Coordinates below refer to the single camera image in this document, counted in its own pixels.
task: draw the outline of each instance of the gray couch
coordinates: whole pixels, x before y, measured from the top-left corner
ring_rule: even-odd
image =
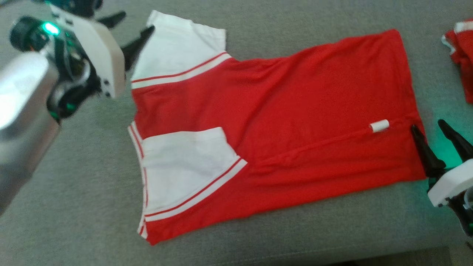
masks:
[[[113,31],[119,43],[136,37],[156,9],[227,29],[228,51],[240,60],[396,28],[435,152],[448,165],[460,162],[436,127],[439,118],[473,141],[473,106],[440,43],[455,22],[473,17],[471,0],[135,2],[105,0],[100,12],[127,11]],[[49,18],[47,8],[29,2],[0,10],[1,66],[18,54],[8,34],[20,14]],[[141,178],[126,131],[134,112],[128,90],[115,101],[92,99],[64,121],[34,178],[0,218],[0,264],[323,265],[465,240],[453,212],[432,207],[427,181],[420,181],[225,222],[150,247],[136,233]]]

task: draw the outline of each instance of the red t-shirt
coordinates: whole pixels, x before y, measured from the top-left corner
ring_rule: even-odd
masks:
[[[217,222],[425,178],[399,33],[238,61],[225,31],[154,11],[129,128],[151,244]]]

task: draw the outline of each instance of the red stripe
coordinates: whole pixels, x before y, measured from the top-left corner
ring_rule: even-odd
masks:
[[[235,167],[235,165],[237,165],[237,163],[239,163],[241,161],[241,158],[238,159],[227,171],[225,171],[225,173],[223,173],[221,176],[219,176],[218,178],[216,178],[215,180],[213,180],[210,184],[208,184],[206,187],[204,187],[201,191],[199,191],[197,194],[195,194],[194,196],[190,197],[189,199],[187,199],[186,201],[184,201],[183,203],[179,204],[178,206],[176,207],[173,207],[171,209],[168,209],[168,210],[165,210],[165,211],[160,211],[160,212],[157,212],[157,213],[152,213],[152,214],[145,214],[145,217],[150,217],[150,216],[153,216],[153,215],[157,215],[157,214],[161,214],[161,213],[167,213],[167,212],[170,212],[170,211],[173,211],[179,207],[181,207],[182,205],[188,203],[189,201],[191,201],[193,198],[197,197],[200,193],[202,193],[204,190],[206,190],[207,188],[209,188],[212,184],[214,184],[215,182],[217,182],[217,180],[219,180],[220,178],[222,178],[223,176],[225,176],[226,174],[228,174],[228,172],[233,169],[233,167]]]
[[[140,141],[138,141],[138,137],[136,136],[138,133],[135,133],[135,130],[133,129],[132,126],[130,126],[130,129],[131,129],[131,133],[133,133],[133,137],[135,138],[135,141],[136,143],[138,144],[138,149],[140,150],[140,153],[141,153],[141,158],[143,159],[145,156],[144,156],[144,153],[143,153],[143,149],[141,148],[141,143]],[[145,207],[148,206],[148,175],[146,173],[146,168],[143,167],[143,174],[144,174],[144,177],[145,177],[145,191],[146,191],[146,195],[145,195]]]
[[[222,55],[224,55],[224,54],[226,54],[226,53],[227,53],[227,52],[223,52],[223,53],[221,53],[221,54],[219,54],[219,55],[217,55],[217,56],[215,56],[215,57],[213,57],[213,58],[211,58],[211,59],[208,59],[207,61],[203,62],[202,64],[200,64],[200,65],[198,65],[198,66],[195,66],[195,67],[193,67],[193,68],[191,68],[191,69],[189,69],[189,70],[187,70],[187,71],[181,72],[181,73],[179,73],[179,74],[166,75],[166,76],[157,76],[157,77],[145,78],[145,79],[140,79],[140,80],[133,80],[132,83],[140,82],[140,81],[156,80],[156,79],[172,78],[172,77],[181,76],[181,75],[187,74],[187,73],[191,72],[192,70],[195,70],[195,69],[197,69],[197,68],[199,68],[199,67],[201,67],[201,66],[203,66],[203,65],[205,65],[205,64],[210,63],[211,61],[213,61],[213,60],[219,58],[220,56],[222,56]]]

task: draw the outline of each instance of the white stripe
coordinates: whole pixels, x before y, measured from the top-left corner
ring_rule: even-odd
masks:
[[[447,37],[445,37],[445,35],[442,35],[440,40],[446,47],[450,48],[450,55],[456,52],[455,47],[453,47],[453,45],[450,44],[450,42],[447,40]]]
[[[208,197],[210,194],[214,193],[217,189],[219,189],[222,185],[224,185],[226,182],[228,182],[231,178],[233,178],[235,175],[237,175],[237,173],[243,169],[243,167],[245,167],[245,165],[247,164],[247,162],[243,159],[241,159],[226,175],[220,177],[219,180],[217,180],[215,183],[213,183],[210,187],[208,187],[206,190],[202,191],[200,194],[198,194],[195,198],[193,198],[192,200],[186,202],[184,205],[180,206],[179,208],[176,208],[172,211],[169,211],[169,212],[165,212],[165,213],[160,213],[160,214],[156,214],[156,215],[153,215],[153,216],[149,216],[149,217],[145,217],[145,220],[147,222],[150,222],[150,221],[157,221],[157,220],[162,220],[162,219],[166,219],[166,218],[169,218],[169,217],[172,217],[174,215],[177,215],[179,213],[182,213],[186,210],[188,210],[189,208],[191,208],[192,206],[196,205],[197,203],[199,203],[200,201],[202,201],[203,199],[205,199],[206,197]]]
[[[473,30],[473,21],[458,22],[455,24],[454,32],[456,34],[467,30]]]
[[[152,86],[152,85],[173,83],[173,82],[188,80],[190,78],[193,78],[197,75],[200,75],[204,72],[207,72],[207,71],[211,70],[212,68],[220,65],[222,62],[224,62],[225,60],[227,60],[229,58],[232,58],[231,55],[229,55],[228,53],[224,53],[221,56],[215,58],[214,60],[208,62],[207,64],[202,65],[202,66],[200,66],[200,67],[198,67],[198,68],[196,68],[196,69],[194,69],[190,72],[187,72],[185,74],[182,74],[182,75],[179,75],[179,76],[176,76],[176,77],[170,77],[170,78],[158,78],[158,79],[154,79],[154,80],[145,80],[145,81],[140,81],[140,82],[134,82],[134,83],[131,84],[131,87],[133,89],[138,89],[138,88]]]
[[[144,238],[144,239],[147,239],[148,238],[148,231],[146,230],[146,223],[144,222],[143,220],[143,233],[141,233],[141,236]]]
[[[140,136],[140,133],[138,132],[138,128],[136,127],[135,121],[131,123],[131,127],[133,128],[133,131],[136,134],[136,137],[138,138],[138,141],[140,142],[141,145],[143,145],[143,139]]]
[[[143,226],[144,218],[145,218],[145,203],[146,203],[145,171],[144,171],[144,168],[141,166],[141,162],[143,161],[143,159],[141,158],[140,147],[138,146],[138,143],[136,142],[136,139],[133,135],[133,130],[132,130],[131,126],[128,127],[128,134],[130,134],[131,141],[133,142],[133,146],[135,147],[135,150],[136,150],[136,155],[138,156],[138,162],[140,163],[140,169],[141,169],[141,181],[143,183],[143,208],[142,208],[142,211],[141,211],[140,224],[138,225],[138,233],[140,233],[141,227]]]

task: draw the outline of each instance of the robotic hand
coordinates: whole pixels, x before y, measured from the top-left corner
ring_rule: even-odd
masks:
[[[473,146],[444,120],[438,125],[460,155],[463,163],[453,169],[445,169],[445,162],[437,158],[425,142],[425,136],[413,125],[414,142],[429,178],[427,195],[436,207],[450,207],[457,215],[463,231],[473,236]]]
[[[109,29],[125,12],[94,20],[102,0],[35,2],[49,5],[57,23],[22,17],[11,30],[11,44],[23,53],[0,72],[0,216],[32,176],[61,120],[90,96],[123,93],[125,72],[154,32],[147,28],[121,48]]]

